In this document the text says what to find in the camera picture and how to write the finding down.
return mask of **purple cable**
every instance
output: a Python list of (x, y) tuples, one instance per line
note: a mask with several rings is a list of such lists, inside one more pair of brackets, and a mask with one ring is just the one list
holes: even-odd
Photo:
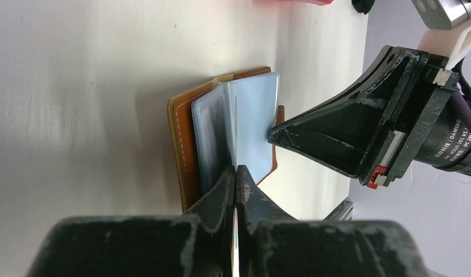
[(468, 106), (460, 91), (453, 92), (451, 100), (461, 121), (464, 122), (468, 131), (471, 133), (471, 108)]

